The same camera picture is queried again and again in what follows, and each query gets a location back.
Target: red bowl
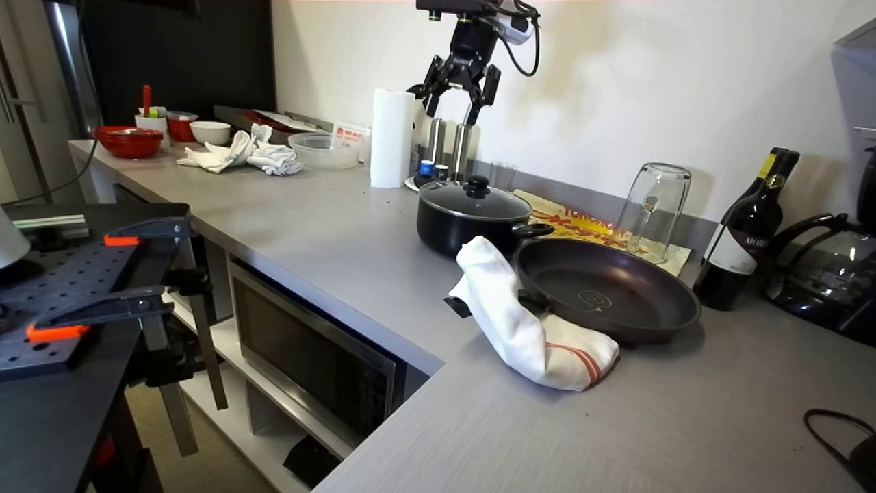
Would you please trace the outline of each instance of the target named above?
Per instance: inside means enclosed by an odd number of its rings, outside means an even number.
[[[193,135],[194,113],[168,113],[168,135],[172,143],[198,143]]]
[[[160,154],[165,135],[136,125],[102,125],[99,143],[117,158],[150,158]]]

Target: black appliance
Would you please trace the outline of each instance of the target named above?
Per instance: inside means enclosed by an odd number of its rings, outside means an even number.
[[[376,429],[424,374],[243,262],[231,262],[243,359],[344,444]]]
[[[767,246],[763,296],[796,318],[876,346],[876,157],[858,192],[858,218],[818,213]]]
[[[79,138],[154,103],[273,109],[272,0],[46,0]]]

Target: paper towel roll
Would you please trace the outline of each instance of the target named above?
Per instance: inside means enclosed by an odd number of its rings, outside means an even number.
[[[372,109],[372,190],[398,190],[410,162],[410,107],[413,95],[402,91],[376,91]]]

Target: wall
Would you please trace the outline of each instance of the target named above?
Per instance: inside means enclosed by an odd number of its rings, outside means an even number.
[[[806,154],[785,216],[852,211],[862,162],[833,43],[870,0],[539,0],[543,68],[503,72],[477,157],[624,195],[641,162],[695,170],[687,211],[717,218],[773,146]],[[376,87],[407,87],[446,55],[455,18],[413,0],[273,0],[280,107],[369,122]]]

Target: towel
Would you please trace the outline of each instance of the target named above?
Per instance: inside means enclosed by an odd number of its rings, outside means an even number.
[[[569,392],[591,390],[614,369],[621,355],[618,342],[558,316],[528,313],[518,302],[514,269],[487,239],[472,239],[457,262],[462,280],[450,296],[469,303],[503,365],[539,385]]]
[[[177,164],[225,173],[228,168],[251,164],[265,175],[297,175],[305,164],[288,146],[272,146],[272,125],[251,122],[251,135],[235,131],[228,147],[205,143],[205,150],[187,147]]]

